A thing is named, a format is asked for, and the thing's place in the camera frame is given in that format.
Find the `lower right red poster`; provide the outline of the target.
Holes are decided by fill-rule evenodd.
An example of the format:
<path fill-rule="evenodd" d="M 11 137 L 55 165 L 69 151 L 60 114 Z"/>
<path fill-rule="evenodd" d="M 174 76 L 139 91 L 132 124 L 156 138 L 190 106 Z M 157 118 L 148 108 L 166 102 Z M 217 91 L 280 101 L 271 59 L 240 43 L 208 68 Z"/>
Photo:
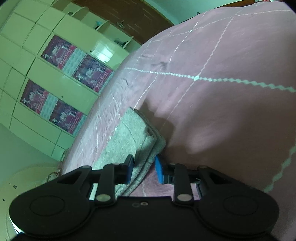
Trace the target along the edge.
<path fill-rule="evenodd" d="M 49 121 L 74 136 L 84 121 L 84 114 L 58 100 Z"/>

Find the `lower left red poster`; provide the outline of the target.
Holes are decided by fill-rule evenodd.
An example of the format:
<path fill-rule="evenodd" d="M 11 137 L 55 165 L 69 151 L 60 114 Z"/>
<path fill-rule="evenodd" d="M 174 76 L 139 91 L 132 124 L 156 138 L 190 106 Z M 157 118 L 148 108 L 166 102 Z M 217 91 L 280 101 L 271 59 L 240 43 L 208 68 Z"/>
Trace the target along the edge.
<path fill-rule="evenodd" d="M 22 93 L 20 102 L 22 102 L 34 112 L 40 114 L 48 95 L 49 92 L 47 90 L 44 90 L 32 80 L 28 80 Z"/>

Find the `cream wardrobe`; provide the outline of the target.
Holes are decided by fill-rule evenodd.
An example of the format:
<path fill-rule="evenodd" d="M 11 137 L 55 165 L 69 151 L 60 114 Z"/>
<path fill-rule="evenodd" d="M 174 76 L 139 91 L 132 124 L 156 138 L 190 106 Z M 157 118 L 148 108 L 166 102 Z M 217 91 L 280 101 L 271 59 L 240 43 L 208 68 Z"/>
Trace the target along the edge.
<path fill-rule="evenodd" d="M 70 1 L 1 1 L 1 124 L 35 149 L 62 160 L 126 49 L 62 10 Z M 61 70 L 41 54 L 54 35 L 77 49 Z M 72 77 L 86 55 L 112 69 L 100 92 Z M 20 102 L 28 80 L 49 92 L 40 114 Z M 84 114 L 76 135 L 49 121 L 58 100 Z"/>

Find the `upper right red poster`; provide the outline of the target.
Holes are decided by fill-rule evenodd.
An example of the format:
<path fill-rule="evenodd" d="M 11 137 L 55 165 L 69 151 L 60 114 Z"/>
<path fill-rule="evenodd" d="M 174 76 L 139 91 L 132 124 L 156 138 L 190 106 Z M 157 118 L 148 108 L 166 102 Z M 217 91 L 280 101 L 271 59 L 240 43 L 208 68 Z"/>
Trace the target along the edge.
<path fill-rule="evenodd" d="M 112 69 L 108 68 L 103 63 L 90 55 L 86 55 L 78 65 L 72 77 L 98 93 L 112 72 Z"/>

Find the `red poster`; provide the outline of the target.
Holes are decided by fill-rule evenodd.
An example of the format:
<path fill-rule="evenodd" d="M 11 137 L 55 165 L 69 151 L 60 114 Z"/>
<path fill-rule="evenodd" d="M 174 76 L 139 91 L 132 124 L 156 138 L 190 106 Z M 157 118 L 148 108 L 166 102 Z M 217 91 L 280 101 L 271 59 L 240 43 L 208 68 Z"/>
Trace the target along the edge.
<path fill-rule="evenodd" d="M 40 114 L 48 95 L 49 92 L 47 90 L 44 90 L 32 80 L 28 80 L 22 93 L 20 102 L 22 102 L 34 112 Z"/>
<path fill-rule="evenodd" d="M 76 46 L 54 35 L 41 57 L 62 70 L 76 49 Z"/>
<path fill-rule="evenodd" d="M 74 136 L 84 121 L 84 114 L 58 100 L 49 121 Z"/>
<path fill-rule="evenodd" d="M 112 72 L 112 69 L 108 68 L 103 63 L 90 55 L 86 55 L 78 65 L 72 77 L 98 93 Z"/>

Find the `corner open shelves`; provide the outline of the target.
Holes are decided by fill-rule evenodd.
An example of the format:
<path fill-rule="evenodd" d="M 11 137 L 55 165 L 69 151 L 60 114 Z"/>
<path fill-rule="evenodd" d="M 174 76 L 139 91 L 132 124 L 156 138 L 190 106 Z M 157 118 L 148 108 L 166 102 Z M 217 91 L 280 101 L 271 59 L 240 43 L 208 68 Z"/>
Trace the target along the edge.
<path fill-rule="evenodd" d="M 133 40 L 133 36 L 129 36 L 122 30 L 119 30 L 110 20 L 94 14 L 87 7 L 81 7 L 73 3 L 69 3 L 62 12 L 81 21 L 88 27 L 95 29 L 97 32 L 103 34 L 112 42 L 115 42 L 123 49 L 127 50 L 128 44 Z"/>

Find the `pink checked bedspread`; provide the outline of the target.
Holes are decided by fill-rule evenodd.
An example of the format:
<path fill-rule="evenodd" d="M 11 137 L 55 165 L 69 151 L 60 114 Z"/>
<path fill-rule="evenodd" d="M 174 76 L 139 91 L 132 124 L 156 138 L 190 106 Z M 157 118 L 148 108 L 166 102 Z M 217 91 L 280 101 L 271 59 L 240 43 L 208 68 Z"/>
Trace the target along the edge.
<path fill-rule="evenodd" d="M 217 8 L 154 36 L 121 63 L 62 172 L 92 165 L 128 108 L 166 139 L 165 158 L 206 165 L 271 195 L 295 240 L 295 12 L 281 1 Z"/>

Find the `brown wooden door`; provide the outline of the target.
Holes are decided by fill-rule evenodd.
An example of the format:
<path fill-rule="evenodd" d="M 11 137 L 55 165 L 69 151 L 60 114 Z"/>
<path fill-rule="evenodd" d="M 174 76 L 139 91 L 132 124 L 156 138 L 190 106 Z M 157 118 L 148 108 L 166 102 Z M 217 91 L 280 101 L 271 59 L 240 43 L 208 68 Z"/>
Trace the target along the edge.
<path fill-rule="evenodd" d="M 75 0 L 75 4 L 112 22 L 117 28 L 144 44 L 173 23 L 144 1 L 137 0 Z"/>

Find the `grey-green sweatpants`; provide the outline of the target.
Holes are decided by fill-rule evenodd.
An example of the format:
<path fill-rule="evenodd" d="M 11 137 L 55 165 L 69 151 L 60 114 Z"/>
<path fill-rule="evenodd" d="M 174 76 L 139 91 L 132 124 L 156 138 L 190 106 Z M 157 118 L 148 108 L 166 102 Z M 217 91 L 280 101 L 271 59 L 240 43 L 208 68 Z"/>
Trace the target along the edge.
<path fill-rule="evenodd" d="M 165 138 L 148 119 L 138 110 L 128 108 L 93 168 L 98 170 L 107 164 L 123 163 L 128 155 L 133 155 L 134 168 L 130 183 L 115 187 L 115 197 L 129 196 L 140 185 L 153 165 L 155 156 L 165 146 Z"/>

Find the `cream round headboard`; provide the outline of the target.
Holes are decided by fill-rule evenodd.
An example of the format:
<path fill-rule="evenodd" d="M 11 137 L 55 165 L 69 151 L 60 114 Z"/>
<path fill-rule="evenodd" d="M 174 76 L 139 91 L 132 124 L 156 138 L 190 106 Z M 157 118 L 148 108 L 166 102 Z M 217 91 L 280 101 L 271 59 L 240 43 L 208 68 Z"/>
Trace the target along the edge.
<path fill-rule="evenodd" d="M 60 163 L 29 166 L 4 181 L 1 185 L 1 240 L 11 240 L 16 236 L 9 216 L 11 202 L 20 194 L 46 183 L 50 175 L 56 176 L 60 166 Z"/>

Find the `upper left red poster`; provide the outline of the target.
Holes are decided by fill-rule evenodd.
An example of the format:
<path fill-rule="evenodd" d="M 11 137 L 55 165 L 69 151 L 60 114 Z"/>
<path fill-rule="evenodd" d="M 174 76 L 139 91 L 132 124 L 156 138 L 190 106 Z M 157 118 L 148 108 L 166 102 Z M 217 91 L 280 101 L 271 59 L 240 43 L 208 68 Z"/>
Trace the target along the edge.
<path fill-rule="evenodd" d="M 41 57 L 62 70 L 76 49 L 76 46 L 54 35 Z"/>

